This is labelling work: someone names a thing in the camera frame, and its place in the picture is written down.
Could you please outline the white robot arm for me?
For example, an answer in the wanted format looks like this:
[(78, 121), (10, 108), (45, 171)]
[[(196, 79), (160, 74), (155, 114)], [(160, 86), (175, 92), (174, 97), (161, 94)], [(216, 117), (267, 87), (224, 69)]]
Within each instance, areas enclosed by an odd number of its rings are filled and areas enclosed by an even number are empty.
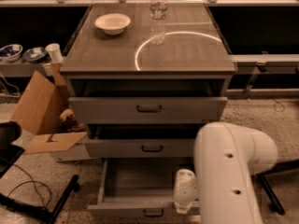
[(176, 173), (175, 208), (186, 215), (199, 202), (201, 224), (263, 224), (251, 177), (277, 161), (278, 147), (268, 134), (208, 123), (194, 141), (194, 169)]

